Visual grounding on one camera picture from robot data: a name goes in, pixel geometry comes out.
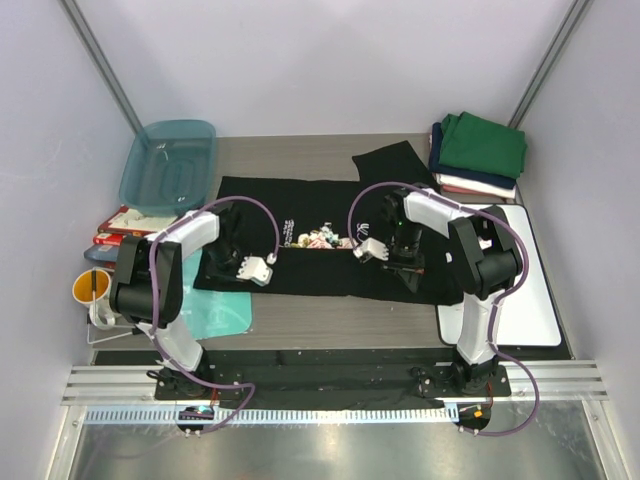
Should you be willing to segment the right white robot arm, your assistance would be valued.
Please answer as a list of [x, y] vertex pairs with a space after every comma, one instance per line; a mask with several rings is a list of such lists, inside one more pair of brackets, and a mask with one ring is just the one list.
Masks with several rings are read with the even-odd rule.
[[422, 233], [431, 230], [444, 238], [450, 257], [446, 265], [463, 292], [462, 329], [451, 380], [460, 393], [477, 393], [497, 374], [500, 355], [495, 337], [504, 299], [528, 275], [524, 242], [501, 208], [464, 207], [431, 188], [411, 185], [395, 190], [385, 197], [383, 212], [391, 236], [378, 244], [379, 259], [413, 293], [425, 273]]

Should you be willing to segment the black floral t shirt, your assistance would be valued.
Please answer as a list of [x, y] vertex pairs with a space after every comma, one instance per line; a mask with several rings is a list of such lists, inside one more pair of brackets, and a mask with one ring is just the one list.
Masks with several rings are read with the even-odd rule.
[[264, 292], [303, 296], [354, 296], [373, 300], [427, 305], [454, 305], [463, 291], [448, 269], [444, 237], [431, 230], [421, 236], [424, 273], [416, 291], [382, 268], [380, 262], [360, 263], [349, 248], [299, 247], [297, 241], [318, 232], [332, 232], [343, 240], [388, 238], [392, 230], [381, 215], [391, 188], [384, 182], [436, 185], [431, 173], [407, 141], [356, 155], [356, 181], [305, 181], [226, 176], [221, 198], [248, 197], [236, 206], [240, 224], [237, 244], [245, 255], [262, 256], [273, 243], [280, 248], [270, 283], [217, 278], [213, 262], [202, 258], [195, 288], [221, 292]]

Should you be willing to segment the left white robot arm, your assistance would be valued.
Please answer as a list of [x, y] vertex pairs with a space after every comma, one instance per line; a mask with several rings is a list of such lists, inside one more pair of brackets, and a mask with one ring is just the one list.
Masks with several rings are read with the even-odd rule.
[[178, 372], [190, 398], [205, 397], [213, 385], [208, 355], [181, 318], [183, 263], [197, 251], [210, 261], [210, 275], [239, 281], [244, 256], [236, 246], [237, 206], [224, 202], [193, 210], [167, 229], [145, 238], [128, 237], [119, 247], [109, 304], [156, 347], [162, 365]]

